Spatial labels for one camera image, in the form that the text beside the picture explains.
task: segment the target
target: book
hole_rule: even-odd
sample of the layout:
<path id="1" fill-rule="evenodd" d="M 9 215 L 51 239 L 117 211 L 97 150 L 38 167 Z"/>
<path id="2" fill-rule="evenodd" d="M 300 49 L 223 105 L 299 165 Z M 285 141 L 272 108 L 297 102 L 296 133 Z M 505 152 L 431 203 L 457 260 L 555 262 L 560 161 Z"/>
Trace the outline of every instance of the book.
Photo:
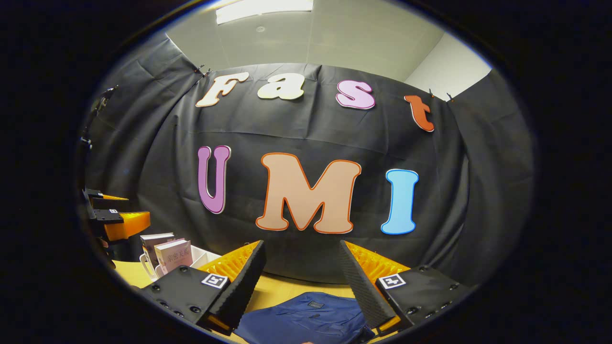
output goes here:
<path id="1" fill-rule="evenodd" d="M 155 267 L 159 265 L 154 246 L 173 240 L 175 240 L 174 233 L 150 234 L 140 236 L 140 241 L 143 244 L 143 252 L 145 257 L 147 258 L 147 261 L 149 262 L 149 267 L 151 268 L 151 271 L 155 271 Z"/>
<path id="2" fill-rule="evenodd" d="M 155 245 L 154 248 L 164 275 L 180 265 L 190 266 L 193 263 L 191 240 L 178 239 Z"/>

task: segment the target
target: white wall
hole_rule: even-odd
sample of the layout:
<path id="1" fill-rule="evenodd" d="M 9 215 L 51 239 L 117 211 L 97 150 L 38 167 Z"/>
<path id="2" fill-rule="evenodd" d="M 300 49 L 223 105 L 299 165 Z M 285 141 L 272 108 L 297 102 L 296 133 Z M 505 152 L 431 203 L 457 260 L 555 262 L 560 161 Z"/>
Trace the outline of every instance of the white wall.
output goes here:
<path id="1" fill-rule="evenodd" d="M 449 100 L 477 83 L 491 67 L 463 42 L 447 32 L 405 83 Z"/>

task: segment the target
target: blue letter i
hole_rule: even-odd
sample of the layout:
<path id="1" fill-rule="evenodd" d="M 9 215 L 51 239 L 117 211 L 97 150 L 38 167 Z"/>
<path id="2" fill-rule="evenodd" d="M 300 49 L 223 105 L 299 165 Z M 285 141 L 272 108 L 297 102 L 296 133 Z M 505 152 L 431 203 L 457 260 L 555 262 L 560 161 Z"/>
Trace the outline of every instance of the blue letter i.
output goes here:
<path id="1" fill-rule="evenodd" d="M 385 234 L 410 233 L 416 227 L 412 220 L 412 199 L 419 175 L 408 170 L 389 170 L 386 177 L 391 182 L 391 210 L 381 230 Z"/>

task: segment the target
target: wooden table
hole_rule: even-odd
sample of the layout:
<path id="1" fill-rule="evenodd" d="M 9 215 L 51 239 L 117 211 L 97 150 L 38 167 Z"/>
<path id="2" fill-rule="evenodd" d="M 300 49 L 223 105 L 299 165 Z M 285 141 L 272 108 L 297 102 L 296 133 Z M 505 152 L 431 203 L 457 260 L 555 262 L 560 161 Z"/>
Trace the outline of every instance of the wooden table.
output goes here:
<path id="1" fill-rule="evenodd" d="M 140 262 L 133 263 L 128 261 L 114 261 L 114 263 L 117 266 L 115 271 L 127 283 L 135 285 L 139 288 L 144 288 L 145 286 L 151 284 L 151 280 L 144 271 Z M 307 291 L 319 291 L 340 297 L 355 297 L 355 295 L 353 295 L 353 291 L 348 285 L 306 282 L 264 273 L 261 275 L 257 285 L 255 286 L 253 296 L 251 297 L 251 301 L 248 303 L 245 313 L 276 306 L 300 294 L 306 293 Z M 234 333 L 232 333 L 231 336 L 225 336 L 219 333 L 217 334 L 225 338 L 229 338 L 236 343 L 248 344 L 244 339 L 238 337 Z M 378 340 L 387 338 L 388 336 L 394 334 L 395 333 L 376 338 L 370 341 L 370 343 L 377 342 Z"/>

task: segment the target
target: pink book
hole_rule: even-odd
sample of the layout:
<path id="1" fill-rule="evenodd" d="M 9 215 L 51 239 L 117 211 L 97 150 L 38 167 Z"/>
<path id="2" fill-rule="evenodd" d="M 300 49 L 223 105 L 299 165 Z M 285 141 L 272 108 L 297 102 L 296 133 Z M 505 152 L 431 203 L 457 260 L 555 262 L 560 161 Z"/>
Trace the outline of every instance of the pink book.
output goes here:
<path id="1" fill-rule="evenodd" d="M 154 247 L 164 275 L 180 265 L 190 266 L 193 263 L 191 240 L 178 239 Z"/>

